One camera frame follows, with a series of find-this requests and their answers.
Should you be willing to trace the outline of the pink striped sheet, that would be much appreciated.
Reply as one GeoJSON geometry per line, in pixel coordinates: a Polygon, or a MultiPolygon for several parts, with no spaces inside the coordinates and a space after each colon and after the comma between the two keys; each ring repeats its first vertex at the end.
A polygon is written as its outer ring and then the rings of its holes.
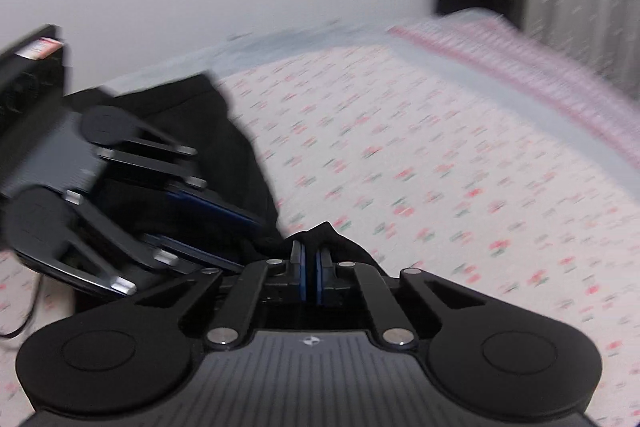
{"type": "Polygon", "coordinates": [[[399,23],[390,32],[512,83],[628,154],[639,150],[636,103],[587,67],[524,36],[498,14],[466,10],[399,23]]]}

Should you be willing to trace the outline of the cherry print white cloth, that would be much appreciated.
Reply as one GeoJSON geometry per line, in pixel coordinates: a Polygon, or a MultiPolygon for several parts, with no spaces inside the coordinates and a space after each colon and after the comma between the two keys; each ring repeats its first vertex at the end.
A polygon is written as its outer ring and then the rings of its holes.
{"type": "Polygon", "coordinates": [[[284,234],[329,222],[387,271],[578,327],[603,358],[590,415],[638,424],[639,191],[380,44],[201,73],[252,142],[284,234]]]}

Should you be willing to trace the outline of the black pants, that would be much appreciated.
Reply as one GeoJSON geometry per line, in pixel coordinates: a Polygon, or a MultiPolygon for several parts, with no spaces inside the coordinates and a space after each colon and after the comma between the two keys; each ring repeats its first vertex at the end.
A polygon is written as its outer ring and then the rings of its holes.
{"type": "Polygon", "coordinates": [[[262,219],[262,231],[252,231],[231,223],[182,220],[167,204],[165,196],[155,196],[152,185],[141,174],[127,176],[115,168],[107,183],[96,184],[100,208],[115,211],[127,232],[140,232],[175,239],[183,244],[250,265],[270,258],[287,258],[293,241],[305,247],[306,300],[288,299],[294,320],[319,329],[354,329],[364,322],[364,302],[358,289],[344,305],[318,305],[316,301],[317,253],[331,251],[334,261],[355,261],[366,265],[371,257],[362,247],[346,239],[329,223],[292,236],[278,228],[279,213],[254,148],[233,124],[224,96],[205,74],[163,84],[163,86],[114,96],[101,89],[72,94],[70,107],[81,109],[113,106],[138,117],[145,124],[194,148],[196,173],[205,187],[227,202],[262,219]]]}

